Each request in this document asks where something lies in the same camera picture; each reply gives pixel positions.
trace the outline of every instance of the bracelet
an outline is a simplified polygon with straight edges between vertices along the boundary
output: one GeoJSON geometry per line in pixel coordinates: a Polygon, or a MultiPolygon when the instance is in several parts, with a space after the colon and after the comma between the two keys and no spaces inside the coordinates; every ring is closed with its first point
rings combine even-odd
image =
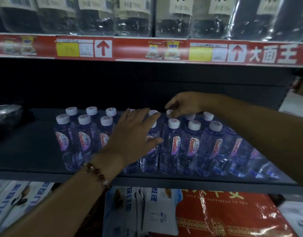
{"type": "Polygon", "coordinates": [[[89,174],[91,171],[93,171],[93,173],[99,177],[99,181],[102,182],[107,189],[110,188],[110,183],[107,181],[107,179],[105,179],[100,169],[95,168],[92,163],[86,163],[84,166],[86,166],[86,170],[84,171],[85,174],[89,174]]]}

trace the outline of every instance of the shelf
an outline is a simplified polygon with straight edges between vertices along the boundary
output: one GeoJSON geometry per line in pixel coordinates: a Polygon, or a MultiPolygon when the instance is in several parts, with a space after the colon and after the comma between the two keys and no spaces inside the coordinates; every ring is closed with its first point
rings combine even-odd
{"type": "Polygon", "coordinates": [[[303,67],[303,43],[0,33],[0,57],[303,67]]]}
{"type": "MultiPolygon", "coordinates": [[[[61,153],[53,133],[54,121],[31,122],[0,142],[0,179],[51,181],[63,183],[73,172],[65,169],[61,153]]],[[[165,175],[158,169],[153,174],[137,171],[132,175],[120,173],[113,185],[179,188],[211,191],[255,192],[271,194],[303,194],[288,176],[279,180],[237,178],[213,175],[208,178],[194,174],[185,177],[165,175]]]]}

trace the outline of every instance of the bottle cap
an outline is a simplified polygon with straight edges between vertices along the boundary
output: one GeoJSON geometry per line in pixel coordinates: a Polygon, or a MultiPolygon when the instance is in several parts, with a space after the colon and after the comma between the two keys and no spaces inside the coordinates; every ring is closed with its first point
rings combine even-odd
{"type": "Polygon", "coordinates": [[[101,125],[102,126],[110,126],[113,124],[113,117],[112,116],[102,116],[101,117],[101,125]]]}
{"type": "Polygon", "coordinates": [[[56,121],[59,125],[68,124],[70,122],[70,116],[67,114],[62,114],[56,116],[56,121]]]}
{"type": "Polygon", "coordinates": [[[209,124],[209,128],[213,131],[221,131],[223,128],[223,124],[219,121],[211,121],[209,124]]]}
{"type": "Polygon", "coordinates": [[[167,116],[168,119],[171,119],[171,118],[172,118],[171,115],[170,115],[171,112],[173,112],[173,110],[167,110],[167,111],[166,111],[166,116],[167,116]]]}
{"type": "Polygon", "coordinates": [[[151,116],[151,115],[153,115],[153,114],[155,114],[155,113],[157,113],[158,111],[156,111],[156,110],[151,110],[151,111],[149,111],[148,112],[148,116],[151,116]]]}
{"type": "Polygon", "coordinates": [[[191,121],[189,121],[188,128],[193,131],[198,131],[201,129],[201,122],[191,120],[191,121]]]}
{"type": "Polygon", "coordinates": [[[213,120],[214,115],[210,112],[203,112],[203,119],[206,121],[211,121],[213,120]]]}
{"type": "Polygon", "coordinates": [[[116,109],[113,107],[107,108],[105,112],[107,116],[116,116],[116,109]]]}
{"type": "Polygon", "coordinates": [[[177,129],[180,126],[180,121],[178,119],[169,119],[168,120],[168,127],[170,129],[177,129]]]}
{"type": "Polygon", "coordinates": [[[66,113],[70,116],[74,116],[78,114],[78,108],[77,107],[68,107],[66,109],[66,113]]]}
{"type": "Polygon", "coordinates": [[[155,128],[157,126],[157,121],[152,125],[151,128],[155,128]]]}
{"type": "Polygon", "coordinates": [[[78,121],[80,125],[87,125],[91,123],[91,116],[89,115],[82,115],[78,117],[78,121]]]}
{"type": "Polygon", "coordinates": [[[187,119],[187,120],[189,120],[189,121],[192,121],[195,118],[195,114],[193,114],[193,115],[185,115],[184,118],[187,119]]]}
{"type": "Polygon", "coordinates": [[[88,115],[93,116],[93,115],[98,114],[98,108],[96,108],[95,106],[91,106],[91,107],[86,108],[86,112],[88,115]]]}

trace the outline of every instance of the price tag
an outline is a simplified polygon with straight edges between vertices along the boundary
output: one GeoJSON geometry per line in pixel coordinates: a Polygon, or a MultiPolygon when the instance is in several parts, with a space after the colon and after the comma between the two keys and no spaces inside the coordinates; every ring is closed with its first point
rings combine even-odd
{"type": "Polygon", "coordinates": [[[79,44],[78,43],[56,43],[57,55],[58,56],[73,56],[78,57],[79,54],[79,44]]]}
{"type": "Polygon", "coordinates": [[[194,47],[189,50],[189,61],[193,62],[210,62],[212,60],[212,47],[194,47]]]}

